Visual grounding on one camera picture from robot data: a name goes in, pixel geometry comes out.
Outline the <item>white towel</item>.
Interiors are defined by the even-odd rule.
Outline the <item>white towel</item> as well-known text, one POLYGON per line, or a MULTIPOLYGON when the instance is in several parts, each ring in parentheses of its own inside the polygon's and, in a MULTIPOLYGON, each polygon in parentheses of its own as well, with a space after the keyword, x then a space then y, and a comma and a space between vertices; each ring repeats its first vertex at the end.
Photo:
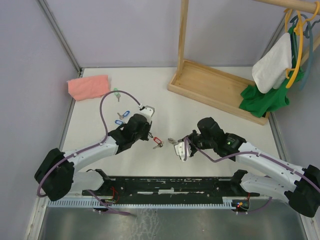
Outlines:
POLYGON ((291 35, 286 32, 274 46, 252 67, 252 77, 258 90, 266 94, 278 89, 292 67, 291 35))

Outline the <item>green shirt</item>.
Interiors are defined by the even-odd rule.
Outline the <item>green shirt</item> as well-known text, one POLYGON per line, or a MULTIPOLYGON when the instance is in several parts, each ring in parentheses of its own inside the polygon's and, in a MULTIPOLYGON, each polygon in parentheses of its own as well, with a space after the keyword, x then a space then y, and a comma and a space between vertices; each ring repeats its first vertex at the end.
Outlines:
POLYGON ((251 113, 254 117, 261 118, 267 112, 274 112, 290 104, 287 97, 288 88, 286 88, 288 79, 284 81, 278 89, 271 89, 267 93, 261 93, 257 86, 247 86, 242 93, 242 102, 239 108, 251 113))

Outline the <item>red tag key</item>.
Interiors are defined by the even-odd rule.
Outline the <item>red tag key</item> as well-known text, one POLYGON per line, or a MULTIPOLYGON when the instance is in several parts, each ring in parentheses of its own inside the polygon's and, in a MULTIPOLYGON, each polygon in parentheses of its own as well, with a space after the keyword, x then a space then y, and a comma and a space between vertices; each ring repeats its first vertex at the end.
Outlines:
POLYGON ((156 146, 154 146, 153 149, 162 148, 164 146, 163 142, 158 137, 154 137, 153 141, 156 143, 156 146))

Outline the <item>blue tag key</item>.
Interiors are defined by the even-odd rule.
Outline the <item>blue tag key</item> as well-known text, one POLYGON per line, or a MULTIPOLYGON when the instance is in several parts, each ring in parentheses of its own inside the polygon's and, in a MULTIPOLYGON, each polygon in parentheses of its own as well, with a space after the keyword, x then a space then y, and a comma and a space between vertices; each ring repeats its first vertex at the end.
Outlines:
POLYGON ((119 112, 117 113, 118 117, 120 120, 123 120, 125 117, 127 117, 130 114, 130 111, 127 110, 123 114, 120 114, 119 112))
POLYGON ((117 124, 117 125, 119 125, 119 126, 121 126, 121 125, 125 124, 125 122, 124 122, 124 121, 119 120, 119 119, 115 120, 115 121, 114 121, 114 123, 115 123, 115 124, 117 124))

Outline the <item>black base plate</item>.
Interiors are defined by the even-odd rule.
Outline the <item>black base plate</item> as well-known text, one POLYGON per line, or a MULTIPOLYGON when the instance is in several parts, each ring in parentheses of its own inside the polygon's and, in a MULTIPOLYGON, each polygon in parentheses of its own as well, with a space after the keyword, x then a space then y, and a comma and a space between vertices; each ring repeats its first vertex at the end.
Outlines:
POLYGON ((114 197, 116 203, 211 203, 224 197, 258 197, 240 186, 239 175, 205 176, 104 176, 104 183, 93 193, 114 197))

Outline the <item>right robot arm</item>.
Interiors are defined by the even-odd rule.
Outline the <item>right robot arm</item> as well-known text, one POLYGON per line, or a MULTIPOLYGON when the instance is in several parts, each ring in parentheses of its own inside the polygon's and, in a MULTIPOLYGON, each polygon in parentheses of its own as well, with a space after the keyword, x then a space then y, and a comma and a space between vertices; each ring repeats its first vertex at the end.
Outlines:
POLYGON ((229 183, 234 195, 257 193, 281 200, 305 217, 316 215, 320 206, 320 170, 317 167, 302 167, 275 158, 245 138, 224 132, 212 117, 201 119, 197 127, 198 130, 174 144, 175 153, 182 161, 197 152, 204 154, 205 150, 213 150, 220 157, 211 158, 213 163, 230 159, 264 174, 258 176, 238 170, 229 183))

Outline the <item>yellow hanger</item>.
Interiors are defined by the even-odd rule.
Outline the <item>yellow hanger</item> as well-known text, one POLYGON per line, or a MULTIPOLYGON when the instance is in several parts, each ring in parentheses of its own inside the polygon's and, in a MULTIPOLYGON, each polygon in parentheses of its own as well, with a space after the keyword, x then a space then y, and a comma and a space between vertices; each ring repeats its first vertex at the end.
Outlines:
POLYGON ((307 64, 305 63, 303 66, 300 66, 300 62, 303 52, 309 45, 309 41, 303 36, 303 31, 307 26, 306 22, 310 21, 312 23, 315 21, 314 18, 316 17, 315 15, 307 17, 300 11, 297 11, 296 15, 292 16, 293 12, 294 10, 290 8, 284 10, 284 29, 290 34, 292 52, 292 68, 287 69, 285 72, 287 89, 291 88, 295 82, 300 82, 303 78, 303 70, 307 64))

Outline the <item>green tag key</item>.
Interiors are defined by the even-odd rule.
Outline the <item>green tag key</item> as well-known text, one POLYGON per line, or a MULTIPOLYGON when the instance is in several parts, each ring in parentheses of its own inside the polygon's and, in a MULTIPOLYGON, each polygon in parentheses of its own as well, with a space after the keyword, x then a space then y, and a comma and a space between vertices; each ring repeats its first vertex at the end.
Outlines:
POLYGON ((118 92, 118 89, 117 89, 117 88, 114 88, 113 91, 114 91, 114 94, 115 94, 115 96, 116 96, 116 98, 117 98, 117 101, 119 102, 119 101, 120 101, 121 94, 118 92))

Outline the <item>teal hanger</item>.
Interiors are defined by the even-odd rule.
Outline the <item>teal hanger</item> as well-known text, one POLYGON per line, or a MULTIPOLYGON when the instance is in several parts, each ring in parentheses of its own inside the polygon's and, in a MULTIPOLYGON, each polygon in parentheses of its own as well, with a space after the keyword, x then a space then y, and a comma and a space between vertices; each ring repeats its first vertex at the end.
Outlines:
POLYGON ((313 22, 307 21, 306 27, 303 30, 303 37, 308 40, 308 46, 305 48, 305 51, 302 53, 300 66, 302 67, 306 64, 306 67, 303 70, 303 78, 300 80, 300 85, 298 89, 302 91, 308 81, 309 75, 311 73, 312 64, 314 62, 314 51, 317 47, 320 46, 320 34, 314 36, 313 28, 315 25, 320 24, 320 19, 316 19, 313 22))

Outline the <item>wooden clothes rack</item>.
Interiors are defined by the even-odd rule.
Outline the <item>wooden clothes rack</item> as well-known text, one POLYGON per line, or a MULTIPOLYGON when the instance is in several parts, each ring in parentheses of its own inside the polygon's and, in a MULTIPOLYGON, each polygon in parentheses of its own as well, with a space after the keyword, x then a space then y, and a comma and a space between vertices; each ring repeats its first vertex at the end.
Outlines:
POLYGON ((239 108, 243 99, 241 92, 247 86, 255 85, 252 80, 184 58, 188 6, 187 0, 181 1, 177 70, 167 89, 253 123, 265 125, 271 115, 270 112, 264 117, 257 118, 239 108))

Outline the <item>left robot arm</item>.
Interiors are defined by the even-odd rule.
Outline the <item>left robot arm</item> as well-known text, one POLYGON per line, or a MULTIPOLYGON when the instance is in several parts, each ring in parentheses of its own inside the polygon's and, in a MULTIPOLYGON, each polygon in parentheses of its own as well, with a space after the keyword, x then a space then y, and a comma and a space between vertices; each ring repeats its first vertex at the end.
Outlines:
POLYGON ((58 148, 50 150, 34 175, 39 188, 51 201, 83 190, 106 195, 111 189, 106 174, 98 169, 88 172, 81 170, 98 160, 128 150, 138 140, 148 140, 151 124, 150 114, 135 113, 127 123, 110 131, 106 139, 92 146, 66 152, 58 148))

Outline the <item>pink folded cloth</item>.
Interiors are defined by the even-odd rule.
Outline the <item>pink folded cloth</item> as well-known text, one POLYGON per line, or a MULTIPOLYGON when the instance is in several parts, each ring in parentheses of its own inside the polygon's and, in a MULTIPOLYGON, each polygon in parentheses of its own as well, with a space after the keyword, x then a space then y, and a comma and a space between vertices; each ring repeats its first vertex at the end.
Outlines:
POLYGON ((67 81, 68 93, 75 101, 100 98, 110 92, 108 75, 94 75, 67 81))

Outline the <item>red handled keyring holder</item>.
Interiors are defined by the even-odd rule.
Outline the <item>red handled keyring holder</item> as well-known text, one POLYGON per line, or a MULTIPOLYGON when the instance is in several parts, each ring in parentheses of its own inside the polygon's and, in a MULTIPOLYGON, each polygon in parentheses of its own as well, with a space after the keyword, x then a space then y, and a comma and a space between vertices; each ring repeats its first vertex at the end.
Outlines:
POLYGON ((168 142, 170 143, 170 144, 177 144, 178 142, 175 140, 175 139, 173 139, 173 138, 168 138, 167 139, 168 140, 168 142))

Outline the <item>blue tag key lower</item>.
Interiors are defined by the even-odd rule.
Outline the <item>blue tag key lower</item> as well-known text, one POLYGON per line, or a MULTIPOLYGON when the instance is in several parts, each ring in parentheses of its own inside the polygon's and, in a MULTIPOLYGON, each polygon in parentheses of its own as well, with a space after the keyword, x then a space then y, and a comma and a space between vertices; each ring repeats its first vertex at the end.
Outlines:
POLYGON ((124 122, 124 121, 119 120, 119 119, 115 120, 115 121, 114 121, 114 123, 115 123, 115 124, 117 124, 117 125, 119 125, 119 126, 121 126, 121 125, 125 124, 125 122, 124 122))

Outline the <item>blue tag key upper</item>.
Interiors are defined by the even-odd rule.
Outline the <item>blue tag key upper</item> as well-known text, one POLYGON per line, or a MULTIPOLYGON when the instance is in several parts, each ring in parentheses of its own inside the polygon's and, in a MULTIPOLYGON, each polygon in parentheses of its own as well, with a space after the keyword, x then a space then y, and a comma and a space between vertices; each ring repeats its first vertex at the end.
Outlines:
POLYGON ((130 111, 127 110, 123 114, 120 114, 119 112, 117 113, 118 117, 120 120, 123 120, 125 117, 127 117, 130 114, 130 111))

